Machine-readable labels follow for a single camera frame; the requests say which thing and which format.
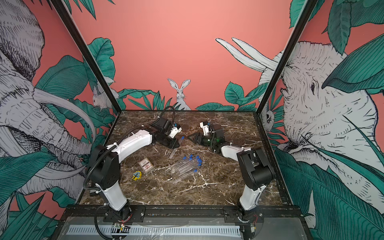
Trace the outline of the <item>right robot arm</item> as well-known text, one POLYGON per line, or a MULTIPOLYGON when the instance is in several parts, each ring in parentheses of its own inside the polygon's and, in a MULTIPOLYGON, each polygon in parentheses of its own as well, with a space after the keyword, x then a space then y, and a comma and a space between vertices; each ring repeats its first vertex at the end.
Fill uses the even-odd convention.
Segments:
POLYGON ((226 141, 222 126, 207 121, 200 123, 202 132, 188 136, 188 139, 200 146, 208 147, 215 154, 235 160, 239 163, 245 188, 239 199, 240 208, 250 211, 258 205, 264 189, 274 179, 274 170, 267 155, 261 148, 246 148, 226 141))

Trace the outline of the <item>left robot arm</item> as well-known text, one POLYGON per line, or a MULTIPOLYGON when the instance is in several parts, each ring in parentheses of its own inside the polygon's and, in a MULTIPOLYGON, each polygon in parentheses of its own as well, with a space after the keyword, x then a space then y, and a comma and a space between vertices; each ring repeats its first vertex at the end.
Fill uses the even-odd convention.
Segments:
POLYGON ((181 131, 180 124, 159 117, 149 125, 134 128, 111 145, 98 145, 91 151, 83 188, 102 193, 112 210, 121 211, 129 205, 119 184, 121 162, 141 148, 156 143, 172 150, 180 147, 176 135, 181 131))

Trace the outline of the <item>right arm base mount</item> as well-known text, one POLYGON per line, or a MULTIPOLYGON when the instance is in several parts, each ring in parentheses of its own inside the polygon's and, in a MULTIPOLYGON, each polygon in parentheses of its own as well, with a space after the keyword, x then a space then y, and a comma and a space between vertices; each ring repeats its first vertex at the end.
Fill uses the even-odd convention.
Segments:
POLYGON ((259 206, 251 210, 243 210, 238 206, 227 206, 222 210, 226 223, 260 224, 264 222, 264 214, 259 206))

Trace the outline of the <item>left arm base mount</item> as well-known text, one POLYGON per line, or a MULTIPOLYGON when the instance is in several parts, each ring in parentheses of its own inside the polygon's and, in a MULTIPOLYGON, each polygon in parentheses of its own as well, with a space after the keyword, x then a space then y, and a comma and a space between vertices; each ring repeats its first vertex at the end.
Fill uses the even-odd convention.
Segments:
POLYGON ((107 207, 106 216, 103 221, 105 223, 142 223, 146 208, 144 206, 125 206, 120 211, 107 207))

